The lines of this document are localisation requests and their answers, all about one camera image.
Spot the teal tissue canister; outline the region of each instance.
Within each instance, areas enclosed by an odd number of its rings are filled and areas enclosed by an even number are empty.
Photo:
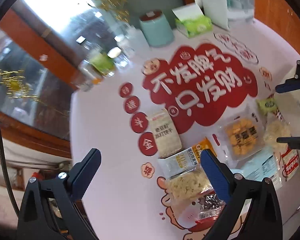
[[[140,17],[143,34],[151,47],[163,47],[174,40],[172,29],[162,11],[151,11]]]

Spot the red circle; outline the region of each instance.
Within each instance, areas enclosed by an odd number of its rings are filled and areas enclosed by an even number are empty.
[[[145,132],[141,134],[138,140],[140,151],[145,156],[155,155],[158,151],[157,145],[155,144],[153,134],[151,132]]]
[[[148,127],[148,119],[145,113],[136,113],[132,116],[130,127],[135,133],[142,133]]]
[[[119,89],[119,95],[122,98],[127,98],[132,94],[133,91],[133,85],[129,82],[126,82],[122,84],[122,86]]]
[[[140,100],[136,96],[132,96],[126,99],[124,102],[124,109],[128,114],[133,114],[140,107]]]

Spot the bottle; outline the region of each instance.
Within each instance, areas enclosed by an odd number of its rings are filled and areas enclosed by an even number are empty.
[[[135,55],[134,49],[131,47],[130,42],[126,36],[120,34],[114,38],[117,41],[117,45],[122,51],[127,55],[128,58],[131,58]]]
[[[142,30],[136,29],[134,26],[129,26],[127,33],[130,46],[133,48],[135,53],[141,57],[148,57],[150,46]]]

